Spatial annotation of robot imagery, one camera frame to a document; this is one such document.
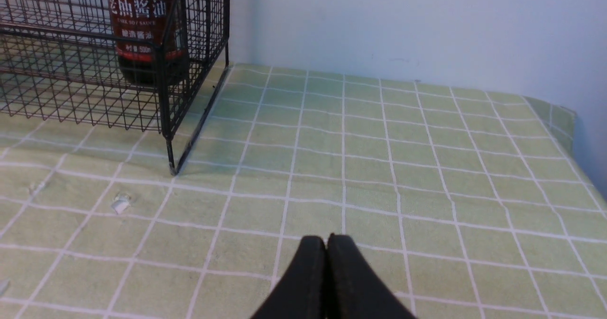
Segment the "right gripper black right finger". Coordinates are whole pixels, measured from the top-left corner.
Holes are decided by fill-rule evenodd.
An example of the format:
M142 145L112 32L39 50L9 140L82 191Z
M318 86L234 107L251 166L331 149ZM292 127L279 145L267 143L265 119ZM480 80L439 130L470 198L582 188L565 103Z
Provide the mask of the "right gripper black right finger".
M352 237L331 234L327 244L334 301L331 319L414 319L363 257Z

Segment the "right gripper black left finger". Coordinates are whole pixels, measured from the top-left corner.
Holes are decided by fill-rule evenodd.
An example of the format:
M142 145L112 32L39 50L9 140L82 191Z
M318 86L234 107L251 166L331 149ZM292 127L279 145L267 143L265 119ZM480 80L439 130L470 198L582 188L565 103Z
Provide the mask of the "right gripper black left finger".
M327 251L321 237L304 236L286 272L253 319L324 319Z

